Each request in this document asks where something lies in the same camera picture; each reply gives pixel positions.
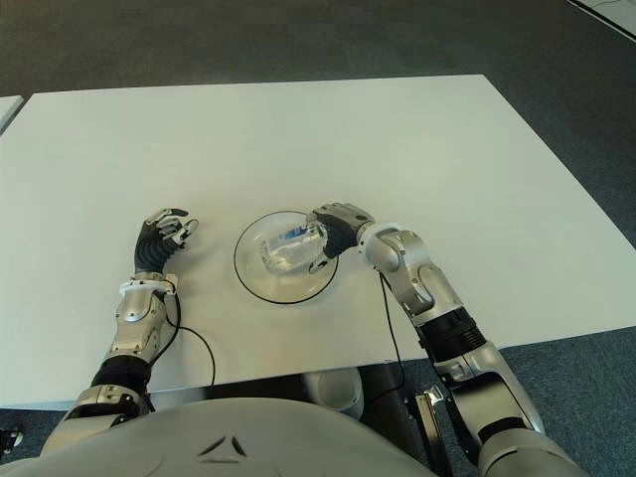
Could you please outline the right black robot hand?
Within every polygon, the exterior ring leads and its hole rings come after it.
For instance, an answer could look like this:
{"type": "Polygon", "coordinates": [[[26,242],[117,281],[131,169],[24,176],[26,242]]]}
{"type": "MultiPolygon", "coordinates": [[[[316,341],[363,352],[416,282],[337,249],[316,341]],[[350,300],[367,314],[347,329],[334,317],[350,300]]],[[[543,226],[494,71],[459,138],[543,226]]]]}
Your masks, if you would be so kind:
{"type": "Polygon", "coordinates": [[[309,266],[310,273],[317,273],[327,263],[359,243],[359,235],[365,227],[375,222],[373,216],[352,205],[343,203],[325,204],[314,209],[308,216],[309,224],[320,224],[326,232],[326,243],[322,252],[309,266]]]}

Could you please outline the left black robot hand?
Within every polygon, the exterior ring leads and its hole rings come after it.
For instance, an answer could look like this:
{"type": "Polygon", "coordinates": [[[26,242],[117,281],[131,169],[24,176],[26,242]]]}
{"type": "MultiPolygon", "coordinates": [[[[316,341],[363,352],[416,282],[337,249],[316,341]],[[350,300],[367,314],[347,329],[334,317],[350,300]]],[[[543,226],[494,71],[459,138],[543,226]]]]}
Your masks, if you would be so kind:
{"type": "Polygon", "coordinates": [[[133,255],[135,273],[162,273],[171,256],[185,246],[199,226],[197,219],[183,222],[189,212],[165,208],[147,217],[133,255]]]}

